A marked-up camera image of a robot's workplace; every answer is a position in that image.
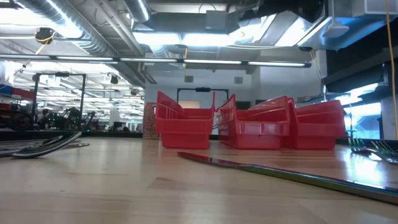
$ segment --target fixture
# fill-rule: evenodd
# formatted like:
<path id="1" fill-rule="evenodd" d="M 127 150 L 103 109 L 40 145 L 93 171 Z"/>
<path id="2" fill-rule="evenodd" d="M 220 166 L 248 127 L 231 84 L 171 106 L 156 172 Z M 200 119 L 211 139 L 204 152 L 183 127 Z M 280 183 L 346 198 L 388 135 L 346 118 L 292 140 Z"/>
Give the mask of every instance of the fixture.
<path id="1" fill-rule="evenodd" d="M 335 20 L 335 0 L 331 0 L 331 24 L 328 29 L 323 33 L 325 38 L 335 38 L 347 33 L 348 26 L 344 26 L 341 22 Z"/>
<path id="2" fill-rule="evenodd" d="M 37 58 L 39 55 L 13 55 L 13 54 L 0 54 L 0 59 L 19 59 L 19 60 L 49 60 L 49 61 L 76 61 L 76 58 L 80 58 L 83 63 L 90 62 L 92 57 L 72 57 L 72 56 L 46 56 L 41 55 L 44 58 Z M 256 62 L 256 61 L 246 61 L 246 60 L 207 60 L 207 59 L 182 59 L 182 58 L 108 58 L 105 57 L 107 61 L 98 61 L 96 63 L 117 63 L 117 62 L 156 62 L 156 63 L 210 63 L 210 64 L 220 64 L 220 65 L 253 65 L 253 66 L 272 66 L 272 67 L 302 67 L 309 68 L 312 66 L 311 63 L 307 62 Z"/>
<path id="3" fill-rule="evenodd" d="M 159 63 L 177 63 L 177 59 L 167 58 L 121 58 L 122 62 L 159 62 Z"/>
<path id="4" fill-rule="evenodd" d="M 111 76 L 111 83 L 112 84 L 118 84 L 119 83 L 119 80 L 118 80 L 118 76 L 117 75 L 112 75 Z"/>
<path id="5" fill-rule="evenodd" d="M 241 61 L 233 60 L 197 60 L 197 59 L 185 59 L 186 63 L 210 63 L 210 64 L 224 64 L 224 65 L 240 65 Z"/>
<path id="6" fill-rule="evenodd" d="M 287 63 L 287 62 L 248 62 L 248 65 L 257 65 L 257 66 L 276 66 L 276 67 L 308 67 L 306 63 Z"/>

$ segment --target metal strip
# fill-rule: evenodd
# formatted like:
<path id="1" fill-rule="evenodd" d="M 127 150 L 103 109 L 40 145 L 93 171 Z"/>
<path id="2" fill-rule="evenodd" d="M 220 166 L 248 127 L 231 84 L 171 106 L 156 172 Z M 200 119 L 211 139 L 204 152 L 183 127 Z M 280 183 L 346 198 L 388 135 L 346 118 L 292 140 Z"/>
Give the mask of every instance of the metal strip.
<path id="1" fill-rule="evenodd" d="M 366 185 L 349 180 L 334 179 L 320 175 L 306 174 L 291 170 L 276 169 L 272 167 L 260 166 L 255 164 L 243 164 L 222 159 L 215 159 L 207 156 L 196 155 L 187 152 L 178 152 L 179 156 L 205 164 L 243 170 L 285 180 L 292 180 L 303 184 L 323 187 L 330 190 L 370 198 L 381 202 L 398 205 L 398 189 L 384 186 Z"/>

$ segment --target black frame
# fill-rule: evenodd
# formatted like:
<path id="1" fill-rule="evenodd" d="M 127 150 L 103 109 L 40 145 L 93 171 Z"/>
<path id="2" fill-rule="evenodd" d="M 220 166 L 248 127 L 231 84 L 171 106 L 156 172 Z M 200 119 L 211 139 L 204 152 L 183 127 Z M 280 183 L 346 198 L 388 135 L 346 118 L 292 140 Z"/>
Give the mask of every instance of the black frame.
<path id="1" fill-rule="evenodd" d="M 80 128 L 81 126 L 81 119 L 83 116 L 83 102 L 84 102 L 84 97 L 85 97 L 85 88 L 86 88 L 86 79 L 87 79 L 87 74 L 85 73 L 62 73 L 62 72 L 57 72 L 57 73 L 36 73 L 34 76 L 35 80 L 35 90 L 34 90 L 34 97 L 33 97 L 33 105 L 32 105 L 32 116 L 34 117 L 34 124 L 37 122 L 36 118 L 36 104 L 37 104 L 37 91 L 39 90 L 39 81 L 40 81 L 40 76 L 41 75 L 55 75 L 56 77 L 68 77 L 68 76 L 82 76 L 83 77 L 83 84 L 81 87 L 81 99 L 80 99 L 80 118 L 78 122 L 78 126 Z"/>
<path id="2" fill-rule="evenodd" d="M 195 90 L 195 91 L 197 91 L 197 92 L 203 92 L 203 93 L 205 93 L 205 92 L 210 92 L 210 91 L 224 91 L 224 92 L 226 92 L 226 100 L 229 100 L 229 90 L 227 90 L 227 89 L 212 89 L 212 88 L 207 88 L 207 90 L 209 90 L 209 91 L 198 91 L 199 89 L 202 89 L 202 88 L 178 88 L 178 89 L 177 89 L 177 103 L 178 103 L 178 100 L 180 99 L 180 91 L 181 91 L 181 90 Z"/>

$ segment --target ceiling light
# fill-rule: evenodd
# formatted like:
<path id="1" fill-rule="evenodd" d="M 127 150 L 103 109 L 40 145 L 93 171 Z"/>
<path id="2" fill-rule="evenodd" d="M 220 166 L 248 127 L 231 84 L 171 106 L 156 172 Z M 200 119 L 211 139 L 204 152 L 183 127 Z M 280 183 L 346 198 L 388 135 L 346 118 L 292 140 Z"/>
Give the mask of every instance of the ceiling light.
<path id="1" fill-rule="evenodd" d="M 182 44 L 196 47 L 218 47 L 234 44 L 226 34 L 187 34 Z"/>
<path id="2" fill-rule="evenodd" d="M 311 27 L 311 23 L 299 17 L 275 44 L 277 47 L 292 47 L 296 45 Z"/>
<path id="3" fill-rule="evenodd" d="M 211 64 L 225 64 L 225 65 L 240 65 L 241 61 L 232 60 L 197 60 L 197 59 L 185 59 L 187 63 L 211 63 Z"/>
<path id="4" fill-rule="evenodd" d="M 167 58 L 121 58 L 121 62 L 159 62 L 159 63 L 177 63 L 177 59 Z"/>
<path id="5" fill-rule="evenodd" d="M 58 56 L 59 60 L 84 60 L 84 61 L 113 61 L 111 57 L 74 57 L 74 56 Z"/>
<path id="6" fill-rule="evenodd" d="M 6 58 L 6 59 L 50 59 L 50 56 L 0 54 L 0 58 Z"/>
<path id="7" fill-rule="evenodd" d="M 134 32 L 134 37 L 140 44 L 174 45 L 180 43 L 180 36 L 173 33 L 140 33 Z"/>
<path id="8" fill-rule="evenodd" d="M 273 66 L 273 67 L 306 67 L 306 63 L 290 63 L 290 62 L 248 62 L 248 65 L 257 66 Z"/>

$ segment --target red plastic bin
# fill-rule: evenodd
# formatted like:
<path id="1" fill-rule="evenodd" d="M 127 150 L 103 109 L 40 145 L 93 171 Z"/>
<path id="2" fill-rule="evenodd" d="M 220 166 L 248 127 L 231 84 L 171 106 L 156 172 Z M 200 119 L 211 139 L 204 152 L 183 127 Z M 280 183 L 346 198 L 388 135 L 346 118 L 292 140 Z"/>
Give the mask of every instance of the red plastic bin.
<path id="1" fill-rule="evenodd" d="M 237 149 L 279 149 L 289 135 L 288 98 L 262 102 L 248 110 L 237 110 L 235 95 L 217 109 L 220 141 Z"/>
<path id="2" fill-rule="evenodd" d="M 183 109 L 176 101 L 157 92 L 156 130 L 167 148 L 208 149 L 213 131 L 215 93 L 210 109 Z"/>
<path id="3" fill-rule="evenodd" d="M 290 136 L 283 145 L 293 149 L 334 149 L 345 136 L 343 107 L 338 100 L 295 108 L 289 98 Z"/>

